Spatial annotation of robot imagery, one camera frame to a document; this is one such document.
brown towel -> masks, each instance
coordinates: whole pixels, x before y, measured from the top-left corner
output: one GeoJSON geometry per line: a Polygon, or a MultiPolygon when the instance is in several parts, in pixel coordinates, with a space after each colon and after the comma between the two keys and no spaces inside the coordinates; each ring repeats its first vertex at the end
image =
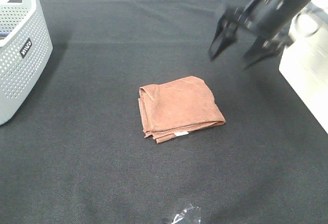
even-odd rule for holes
{"type": "Polygon", "coordinates": [[[140,87],[139,108],[145,137],[157,143],[226,121],[205,82],[189,76],[140,87]]]}

black table surface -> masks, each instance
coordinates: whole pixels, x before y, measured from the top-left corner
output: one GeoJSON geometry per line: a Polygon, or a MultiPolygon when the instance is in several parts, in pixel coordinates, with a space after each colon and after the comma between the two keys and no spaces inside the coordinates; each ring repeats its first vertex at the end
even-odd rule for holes
{"type": "Polygon", "coordinates": [[[327,134],[280,59],[243,70],[240,31],[209,61],[216,7],[249,0],[40,1],[53,53],[0,127],[0,223],[328,223],[327,134]],[[138,88],[189,75],[227,123],[144,139],[138,88]]]}

plastic wrapper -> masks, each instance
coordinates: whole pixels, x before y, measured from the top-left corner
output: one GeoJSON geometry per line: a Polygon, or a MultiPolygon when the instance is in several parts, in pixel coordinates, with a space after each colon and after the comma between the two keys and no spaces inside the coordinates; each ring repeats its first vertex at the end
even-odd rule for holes
{"type": "Polygon", "coordinates": [[[173,216],[173,219],[164,224],[201,224],[200,207],[189,205],[181,213],[173,216]]]}

towel label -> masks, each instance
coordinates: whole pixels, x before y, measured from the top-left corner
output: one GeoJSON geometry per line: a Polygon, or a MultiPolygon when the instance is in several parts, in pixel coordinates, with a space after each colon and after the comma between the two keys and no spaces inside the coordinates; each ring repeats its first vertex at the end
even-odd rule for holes
{"type": "Polygon", "coordinates": [[[183,135],[187,135],[189,134],[188,132],[177,132],[177,133],[174,133],[175,136],[183,136],[183,135]]]}

gray plastic basket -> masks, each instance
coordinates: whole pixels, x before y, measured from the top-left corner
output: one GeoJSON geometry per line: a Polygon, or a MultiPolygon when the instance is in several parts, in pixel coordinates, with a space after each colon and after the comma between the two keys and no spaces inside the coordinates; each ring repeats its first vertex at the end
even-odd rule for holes
{"type": "Polygon", "coordinates": [[[39,0],[0,3],[0,125],[30,93],[51,52],[39,0]]]}

